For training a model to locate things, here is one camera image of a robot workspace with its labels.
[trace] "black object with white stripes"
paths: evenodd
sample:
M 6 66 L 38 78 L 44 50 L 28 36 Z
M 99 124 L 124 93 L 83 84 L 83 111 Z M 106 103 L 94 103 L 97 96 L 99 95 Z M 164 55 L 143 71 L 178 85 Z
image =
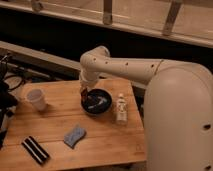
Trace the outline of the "black object with white stripes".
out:
M 31 136 L 26 138 L 21 144 L 28 151 L 31 157 L 40 165 L 43 165 L 47 159 L 50 158 L 50 155 Z

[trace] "small bottle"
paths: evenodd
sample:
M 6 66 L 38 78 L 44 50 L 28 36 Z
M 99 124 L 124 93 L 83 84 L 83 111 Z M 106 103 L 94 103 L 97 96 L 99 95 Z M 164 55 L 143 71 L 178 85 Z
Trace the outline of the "small bottle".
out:
M 116 101 L 116 123 L 119 125 L 127 124 L 127 103 L 122 93 L 118 95 Z

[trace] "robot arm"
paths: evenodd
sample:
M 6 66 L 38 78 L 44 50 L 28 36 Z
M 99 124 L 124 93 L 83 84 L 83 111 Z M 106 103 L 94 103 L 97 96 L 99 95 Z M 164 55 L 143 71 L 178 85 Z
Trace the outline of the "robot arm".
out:
M 213 76 L 196 63 L 109 58 L 105 47 L 81 57 L 81 86 L 100 72 L 147 85 L 144 123 L 148 171 L 200 171 L 213 167 Z
M 104 46 L 84 53 L 80 63 L 81 85 L 91 88 L 97 83 L 100 72 L 147 85 L 159 71 L 186 64 L 186 62 L 163 59 L 110 58 L 109 51 Z

